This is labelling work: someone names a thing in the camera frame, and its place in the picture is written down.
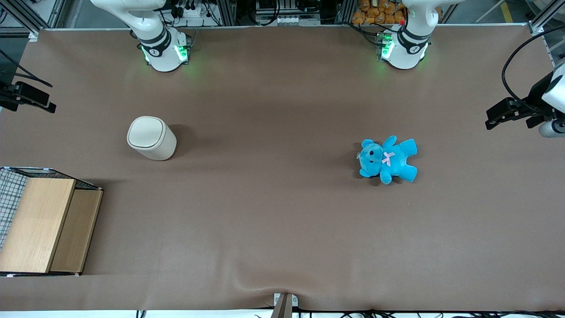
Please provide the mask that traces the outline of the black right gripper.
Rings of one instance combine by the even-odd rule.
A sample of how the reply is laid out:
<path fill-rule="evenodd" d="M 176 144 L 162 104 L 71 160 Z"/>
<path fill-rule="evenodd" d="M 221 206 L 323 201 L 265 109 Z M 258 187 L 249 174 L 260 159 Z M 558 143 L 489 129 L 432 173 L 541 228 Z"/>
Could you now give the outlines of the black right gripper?
<path fill-rule="evenodd" d="M 0 106 L 17 111 L 19 105 L 29 105 L 54 114 L 57 106 L 50 102 L 50 95 L 33 85 L 17 81 L 16 84 L 0 85 Z"/>

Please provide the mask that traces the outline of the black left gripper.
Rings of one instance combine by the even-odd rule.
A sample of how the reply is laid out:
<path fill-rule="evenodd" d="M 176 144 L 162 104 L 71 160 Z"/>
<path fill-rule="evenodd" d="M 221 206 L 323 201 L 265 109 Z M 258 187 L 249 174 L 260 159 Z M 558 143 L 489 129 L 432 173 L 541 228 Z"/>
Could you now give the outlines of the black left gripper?
<path fill-rule="evenodd" d="M 505 98 L 486 111 L 486 130 L 490 131 L 502 123 L 529 116 L 525 121 L 529 129 L 536 126 L 539 126 L 539 129 L 557 129 L 557 109 L 542 98 L 550 87 L 552 78 L 553 73 L 550 72 L 531 87 L 525 98 L 527 104 L 534 109 L 533 115 L 530 116 L 527 109 L 516 99 Z"/>

